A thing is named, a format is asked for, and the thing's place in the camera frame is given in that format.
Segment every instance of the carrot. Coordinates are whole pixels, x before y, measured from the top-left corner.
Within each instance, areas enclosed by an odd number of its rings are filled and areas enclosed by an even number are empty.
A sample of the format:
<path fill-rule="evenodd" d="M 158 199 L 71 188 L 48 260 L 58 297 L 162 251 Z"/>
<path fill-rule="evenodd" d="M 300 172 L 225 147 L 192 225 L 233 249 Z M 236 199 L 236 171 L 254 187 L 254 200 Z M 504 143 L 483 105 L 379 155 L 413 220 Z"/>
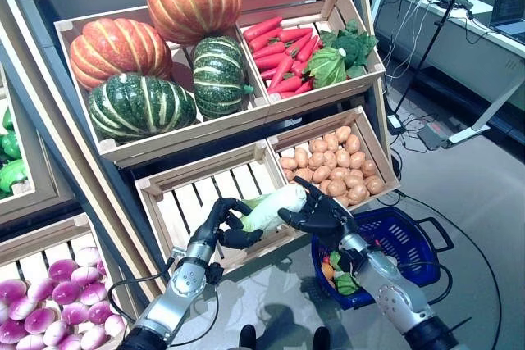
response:
<path fill-rule="evenodd" d="M 270 39 L 277 37 L 281 31 L 282 31 L 281 28 L 275 28 L 274 30 L 270 30 L 269 32 L 262 34 L 259 37 L 253 39 L 252 41 L 249 42 L 249 45 L 248 45 L 250 51 L 255 52 L 265 47 L 268 44 L 268 41 Z"/>
<path fill-rule="evenodd" d="M 273 69 L 268 69 L 261 72 L 261 78 L 265 81 L 272 80 L 272 77 L 276 73 L 277 68 L 274 67 Z"/>
<path fill-rule="evenodd" d="M 306 93 L 310 90 L 312 90 L 312 82 L 313 79 L 310 79 L 306 81 L 304 84 L 302 84 L 296 91 L 294 92 L 279 92 L 281 95 L 281 98 L 292 98 L 293 96 L 297 96 L 301 93 Z"/>
<path fill-rule="evenodd" d="M 302 80 L 297 76 L 293 76 L 287 80 L 281 81 L 273 88 L 268 88 L 268 93 L 283 93 L 283 92 L 295 92 L 300 88 Z"/>
<path fill-rule="evenodd" d="M 317 36 L 313 36 L 297 54 L 298 61 L 307 61 L 312 56 L 312 51 L 317 44 Z"/>
<path fill-rule="evenodd" d="M 295 43 L 290 45 L 286 49 L 285 53 L 287 53 L 288 55 L 291 55 L 292 57 L 295 57 L 295 55 L 297 55 L 297 53 L 301 50 L 301 48 L 303 48 L 306 45 L 306 43 L 309 40 L 310 40 L 310 33 L 304 35 L 299 40 L 297 40 Z"/>
<path fill-rule="evenodd" d="M 294 28 L 281 31 L 277 37 L 279 38 L 279 41 L 288 43 L 289 41 L 294 41 L 306 34 L 312 34 L 312 32 L 312 28 Z"/>
<path fill-rule="evenodd" d="M 269 20 L 260 22 L 252 26 L 251 28 L 245 30 L 243 33 L 243 36 L 246 39 L 246 41 L 249 43 L 253 39 L 261 36 L 262 34 L 265 34 L 269 32 L 270 30 L 278 27 L 281 21 L 282 21 L 282 16 L 274 16 L 273 18 L 270 18 Z"/>
<path fill-rule="evenodd" d="M 292 67 L 293 62 L 294 60 L 290 56 L 285 56 L 282 58 L 279 66 L 277 66 L 276 73 L 272 77 L 272 82 L 268 86 L 268 91 L 282 81 L 283 76 Z"/>
<path fill-rule="evenodd" d="M 297 75 L 298 77 L 302 76 L 303 75 L 303 70 L 304 68 L 308 65 L 308 62 L 307 61 L 297 61 L 297 62 L 294 62 L 294 64 L 292 65 L 292 71 L 294 72 L 295 75 Z"/>
<path fill-rule="evenodd" d="M 288 57 L 285 53 L 274 53 L 273 55 L 268 55 L 267 57 L 260 57 L 255 59 L 255 65 L 259 70 L 272 69 L 277 67 L 279 63 Z"/>
<path fill-rule="evenodd" d="M 253 59 L 258 59 L 260 57 L 265 57 L 266 55 L 272 55 L 273 53 L 279 53 L 284 52 L 286 49 L 286 46 L 283 42 L 279 41 L 275 44 L 267 45 L 266 47 L 263 47 L 259 49 L 258 51 L 255 51 L 252 53 Z"/>

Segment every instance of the green vegetable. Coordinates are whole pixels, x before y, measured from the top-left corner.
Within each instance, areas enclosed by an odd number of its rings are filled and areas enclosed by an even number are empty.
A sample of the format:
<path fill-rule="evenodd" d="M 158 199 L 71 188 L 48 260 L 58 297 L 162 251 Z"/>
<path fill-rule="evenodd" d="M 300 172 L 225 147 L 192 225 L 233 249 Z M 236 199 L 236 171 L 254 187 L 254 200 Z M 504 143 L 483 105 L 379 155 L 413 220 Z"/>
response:
<path fill-rule="evenodd" d="M 0 169 L 0 190 L 11 193 L 11 186 L 27 179 L 24 161 L 21 159 L 11 161 Z"/>
<path fill-rule="evenodd" d="M 13 119 L 11 118 L 11 111 L 9 110 L 9 108 L 6 109 L 6 111 L 3 114 L 2 126 L 6 130 L 15 131 L 15 127 L 13 126 Z"/>
<path fill-rule="evenodd" d="M 21 159 L 20 146 L 18 145 L 18 139 L 14 131 L 8 131 L 7 134 L 0 138 L 0 145 L 6 155 L 12 159 Z"/>
<path fill-rule="evenodd" d="M 284 224 L 277 211 L 286 208 L 292 212 L 299 212 L 306 203 L 306 192 L 298 184 L 287 184 L 273 193 L 243 202 L 252 208 L 252 213 L 240 218 L 244 226 L 243 231 L 261 229 L 264 234 L 270 234 L 278 225 Z"/>
<path fill-rule="evenodd" d="M 341 259 L 341 255 L 336 250 L 330 253 L 330 265 L 334 267 L 334 270 L 341 270 L 339 266 L 340 259 Z"/>
<path fill-rule="evenodd" d="M 304 69 L 314 77 L 313 88 L 337 84 L 346 79 L 345 50 L 323 48 L 315 52 Z"/>
<path fill-rule="evenodd" d="M 253 92 L 244 85 L 240 45 L 231 37 L 207 37 L 195 46 L 195 103 L 209 119 L 242 110 L 243 96 Z"/>
<path fill-rule="evenodd" d="M 367 32 L 359 34 L 356 20 L 350 20 L 343 30 L 337 34 L 322 31 L 320 34 L 325 48 L 343 48 L 345 55 L 346 74 L 350 78 L 367 74 L 364 67 L 368 63 L 368 54 L 377 44 L 374 36 Z"/>
<path fill-rule="evenodd" d="M 119 143 L 186 127 L 197 115 L 180 85 L 135 73 L 114 75 L 95 88 L 88 110 L 95 129 Z"/>
<path fill-rule="evenodd" d="M 350 275 L 349 272 L 345 272 L 343 275 L 335 278 L 337 291 L 341 295 L 350 295 L 359 289 L 355 279 Z"/>

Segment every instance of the black cable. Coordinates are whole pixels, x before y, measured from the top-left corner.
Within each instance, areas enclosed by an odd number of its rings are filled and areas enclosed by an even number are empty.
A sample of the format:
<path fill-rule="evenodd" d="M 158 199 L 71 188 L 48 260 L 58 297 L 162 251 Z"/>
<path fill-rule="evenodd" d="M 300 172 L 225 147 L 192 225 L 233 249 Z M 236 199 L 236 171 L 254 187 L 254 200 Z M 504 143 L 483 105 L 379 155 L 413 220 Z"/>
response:
<path fill-rule="evenodd" d="M 443 301 L 450 294 L 450 290 L 452 290 L 452 283 L 454 282 L 452 279 L 452 272 L 450 272 L 450 270 L 443 264 L 440 264 L 439 262 L 433 262 L 433 261 L 410 262 L 409 264 L 401 264 L 400 266 L 398 266 L 398 268 L 405 268 L 409 266 L 424 266 L 424 265 L 439 266 L 440 269 L 442 269 L 446 273 L 449 279 L 446 285 L 446 289 L 443 291 L 443 293 L 441 293 L 437 298 L 434 298 L 428 302 L 429 305 L 435 305 L 438 302 Z"/>
<path fill-rule="evenodd" d="M 380 204 L 384 205 L 385 207 L 394 207 L 397 204 L 399 204 L 400 201 L 401 201 L 401 196 L 400 195 L 397 195 L 397 201 L 394 202 L 393 204 L 387 204 L 386 202 L 383 202 L 379 198 L 377 198 L 377 202 L 379 202 Z"/>
<path fill-rule="evenodd" d="M 489 269 L 489 271 L 491 272 L 491 277 L 492 277 L 492 282 L 494 283 L 494 287 L 495 287 L 495 292 L 496 292 L 496 296 L 498 298 L 498 325 L 496 327 L 496 331 L 495 331 L 495 337 L 494 337 L 494 342 L 492 344 L 492 347 L 491 347 L 491 350 L 495 350 L 495 346 L 496 344 L 498 343 L 498 339 L 500 338 L 500 331 L 501 331 L 501 314 L 502 314 L 502 307 L 501 307 L 501 293 L 500 293 L 500 286 L 498 285 L 498 281 L 495 277 L 495 273 L 494 273 L 494 270 L 492 269 L 492 266 L 490 264 L 490 262 L 488 261 L 488 259 L 486 258 L 485 256 L 485 253 L 480 249 L 479 246 L 477 246 L 477 243 L 474 242 L 474 240 L 472 238 L 470 238 L 470 236 L 468 236 L 467 233 L 465 233 L 458 225 L 456 225 L 451 219 L 449 219 L 448 217 L 446 217 L 445 215 L 443 215 L 441 212 L 439 212 L 437 209 L 435 209 L 434 207 L 431 207 L 430 205 L 428 205 L 427 203 L 421 201 L 421 200 L 418 200 L 417 198 L 414 198 L 412 196 L 409 196 L 408 194 L 406 193 L 403 193 L 401 192 L 400 190 L 395 190 L 396 193 L 398 193 L 401 197 L 403 198 L 410 198 L 411 200 L 427 207 L 428 209 L 431 209 L 432 211 L 434 211 L 435 213 L 437 213 L 440 217 L 442 217 L 449 225 L 452 225 L 457 231 L 459 231 L 466 239 L 468 239 L 468 241 L 476 248 L 476 250 L 479 252 L 479 254 L 482 256 L 483 258 L 483 261 L 485 262 L 487 268 Z"/>
<path fill-rule="evenodd" d="M 215 289 L 215 302 L 217 304 L 217 307 L 215 308 L 215 316 L 213 317 L 213 321 L 212 323 L 210 324 L 210 326 L 208 327 L 207 330 L 205 330 L 201 335 L 199 335 L 197 338 L 195 339 L 191 339 L 191 340 L 188 340 L 186 342 L 183 342 L 183 343 L 176 343 L 176 344 L 171 344 L 170 348 L 175 348 L 177 346 L 184 346 L 186 344 L 190 344 L 190 343 L 193 343 L 193 342 L 197 342 L 198 340 L 202 339 L 204 336 L 206 336 L 208 334 L 208 332 L 210 332 L 213 328 L 213 326 L 215 325 L 215 322 L 217 321 L 217 317 L 219 316 L 219 294 L 217 292 L 217 289 Z"/>
<path fill-rule="evenodd" d="M 121 309 L 121 307 L 119 307 L 116 304 L 115 300 L 113 299 L 113 290 L 118 286 L 122 286 L 123 284 L 140 283 L 140 282 L 146 282 L 148 280 L 155 280 L 157 278 L 160 278 L 161 276 L 165 275 L 168 272 L 168 270 L 170 269 L 170 266 L 173 264 L 174 261 L 175 261 L 175 258 L 173 257 L 168 258 L 166 261 L 166 265 L 164 266 L 162 271 L 156 275 L 146 276 L 144 278 L 138 278 L 138 279 L 126 279 L 126 280 L 121 280 L 119 282 L 114 283 L 113 286 L 110 287 L 109 290 L 107 291 L 107 298 L 109 299 L 109 303 L 111 303 L 112 307 L 114 307 L 115 310 L 119 312 L 119 314 L 123 315 L 126 319 L 128 319 L 132 323 L 135 323 L 135 319 L 131 317 L 126 311 Z"/>

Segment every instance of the black shoe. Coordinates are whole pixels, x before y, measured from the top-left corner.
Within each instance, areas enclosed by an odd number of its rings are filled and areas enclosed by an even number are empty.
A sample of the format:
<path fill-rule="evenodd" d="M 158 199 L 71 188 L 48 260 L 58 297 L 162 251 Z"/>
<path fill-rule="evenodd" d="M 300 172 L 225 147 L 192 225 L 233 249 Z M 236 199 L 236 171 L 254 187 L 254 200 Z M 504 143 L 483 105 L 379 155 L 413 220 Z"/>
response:
<path fill-rule="evenodd" d="M 319 327 L 315 331 L 312 350 L 330 350 L 330 331 L 327 327 Z"/>
<path fill-rule="evenodd" d="M 239 335 L 239 347 L 251 348 L 255 350 L 255 343 L 257 342 L 257 335 L 255 334 L 255 327 L 251 324 L 247 324 L 240 331 Z"/>

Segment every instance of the gray floor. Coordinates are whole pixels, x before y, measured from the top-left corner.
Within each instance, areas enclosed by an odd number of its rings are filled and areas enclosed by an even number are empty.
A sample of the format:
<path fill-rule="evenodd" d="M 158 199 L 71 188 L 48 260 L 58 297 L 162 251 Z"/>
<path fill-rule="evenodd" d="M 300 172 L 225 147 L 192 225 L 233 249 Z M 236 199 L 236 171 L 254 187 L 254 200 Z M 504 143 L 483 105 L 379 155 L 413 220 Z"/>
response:
<path fill-rule="evenodd" d="M 395 87 L 405 81 L 397 80 Z M 391 89 L 396 103 L 399 93 Z M 438 111 L 441 120 L 450 114 L 433 106 L 417 93 L 409 95 L 400 111 L 404 120 Z M 414 129 L 420 125 L 413 122 Z M 416 139 L 407 147 L 422 149 Z M 461 226 L 486 253 L 499 280 L 503 300 L 503 324 L 499 350 L 524 348 L 524 218 L 525 166 L 483 136 L 456 147 L 425 154 L 409 152 L 398 139 L 393 148 L 404 161 L 405 193 L 434 206 Z M 393 202 L 390 196 L 384 202 Z M 370 204 L 367 209 L 381 207 Z M 405 199 L 398 205 L 414 219 L 434 216 L 431 211 Z M 450 326 L 472 317 L 457 329 L 456 337 L 471 349 L 490 349 L 497 322 L 495 289 L 482 258 L 474 247 L 450 225 L 443 224 L 455 248 L 443 252 L 440 261 L 454 276 L 449 297 L 435 310 Z M 431 232 L 436 246 L 438 234 Z M 429 298 L 445 287 L 425 288 Z M 219 287 L 220 312 L 212 331 L 201 341 L 183 348 L 225 349 L 237 344 L 244 324 L 255 325 L 259 349 L 309 349 L 313 332 L 326 325 L 332 332 L 333 349 L 407 349 L 403 338 L 377 312 L 374 305 L 342 311 L 320 291 L 315 280 L 308 236 L 262 257 L 228 275 Z M 212 319 L 212 296 L 195 304 L 176 343 L 203 332 Z"/>

